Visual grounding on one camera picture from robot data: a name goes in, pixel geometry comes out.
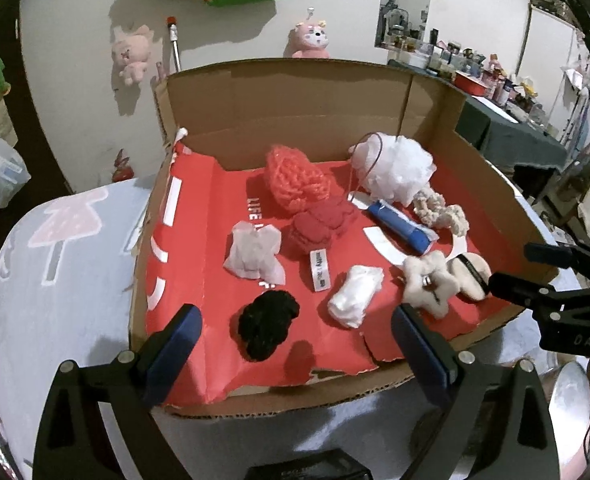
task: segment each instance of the pink teddy bear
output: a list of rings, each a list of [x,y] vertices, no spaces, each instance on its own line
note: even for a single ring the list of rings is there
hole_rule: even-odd
[[[132,34],[121,33],[112,46],[112,54],[120,67],[120,76],[126,86],[140,83],[144,72],[149,67],[150,47],[153,42],[153,31],[142,25]]]
[[[313,23],[310,19],[298,23],[295,27],[294,39],[299,50],[293,57],[316,57],[328,59],[330,54],[326,51],[328,37],[326,36],[326,22]]]

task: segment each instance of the dark green tablecloth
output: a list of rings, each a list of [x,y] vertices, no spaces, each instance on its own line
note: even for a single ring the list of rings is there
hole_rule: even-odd
[[[467,99],[455,131],[500,168],[564,168],[566,150],[553,137],[512,123],[476,99]]]

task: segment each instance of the white paper strip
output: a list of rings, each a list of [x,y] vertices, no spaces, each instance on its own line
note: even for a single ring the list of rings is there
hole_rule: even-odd
[[[407,254],[400,251],[393,243],[388,239],[379,227],[365,227],[364,234],[371,241],[376,251],[381,254],[386,260],[395,266],[400,266],[406,260]],[[453,250],[451,254],[446,257],[446,261],[452,260],[455,256],[467,252],[469,244],[465,237],[454,236],[453,237]]]
[[[153,254],[155,254],[155,257],[160,262],[162,262],[163,264],[168,263],[168,253],[159,248],[157,242],[155,241],[155,238],[153,237],[150,237],[150,248],[153,250]]]
[[[153,294],[148,297],[149,300],[149,310],[155,310],[155,307],[159,303],[159,300],[162,299],[162,295],[166,288],[166,280],[162,280],[161,278],[157,278],[155,282],[155,290]]]
[[[182,189],[182,181],[176,176],[171,181],[171,188],[168,190],[168,199],[166,200],[166,209],[164,211],[164,225],[173,227],[175,222],[175,210],[179,200],[179,192]]]

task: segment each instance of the metal rod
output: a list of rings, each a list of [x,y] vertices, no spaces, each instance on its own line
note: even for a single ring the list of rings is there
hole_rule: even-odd
[[[520,56],[517,59],[517,66],[515,67],[515,75],[519,75],[524,60],[524,53],[526,51],[526,42],[529,41],[529,31],[531,30],[531,19],[533,18],[533,6],[529,1],[529,13],[526,19],[526,30],[524,31],[524,39],[522,40],[522,48],[520,49]]]
[[[182,65],[179,57],[179,48],[177,47],[177,40],[179,38],[177,34],[177,19],[175,19],[174,16],[166,18],[166,25],[168,25],[168,35],[173,45],[173,60],[175,61],[175,72],[181,72]]]

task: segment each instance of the table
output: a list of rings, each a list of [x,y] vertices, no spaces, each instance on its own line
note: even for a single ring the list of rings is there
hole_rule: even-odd
[[[130,254],[153,178],[140,178],[38,206],[0,253],[0,417],[25,478],[41,412],[57,366],[103,364],[128,347],[134,257]],[[552,235],[515,189],[549,243]],[[579,288],[569,271],[553,284]],[[536,348],[530,313],[474,348],[485,362],[508,362]],[[109,406],[102,415],[128,480],[140,476]],[[161,431],[195,480],[242,479],[251,465],[341,447],[373,471],[399,479],[411,462],[410,432],[431,409],[417,381],[332,408],[268,418],[187,420],[153,410]]]
[[[530,166],[562,170],[566,150],[553,137],[514,123],[479,100],[468,97],[455,131],[499,168]]]

